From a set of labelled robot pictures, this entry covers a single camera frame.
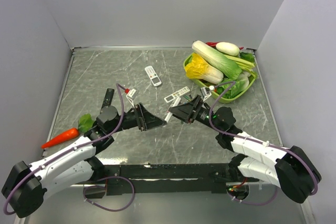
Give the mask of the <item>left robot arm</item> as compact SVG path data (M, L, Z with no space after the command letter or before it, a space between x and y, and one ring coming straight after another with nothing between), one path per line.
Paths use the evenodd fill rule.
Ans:
M96 155L110 146L115 132L138 128L147 131L167 122L150 113L142 103L128 112L114 106L103 108L93 127L71 145L31 164L16 163L1 190L6 201L4 213L25 218L51 195L79 182L98 183L104 170Z

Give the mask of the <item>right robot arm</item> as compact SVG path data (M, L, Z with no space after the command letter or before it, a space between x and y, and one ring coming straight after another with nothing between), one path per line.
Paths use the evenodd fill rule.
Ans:
M169 112L185 123L197 121L218 133L219 145L237 154L229 168L233 180L246 177L269 182L300 204L317 192L322 177L302 148L276 146L250 136L235 126L231 108L222 106L214 112L198 95L170 107Z

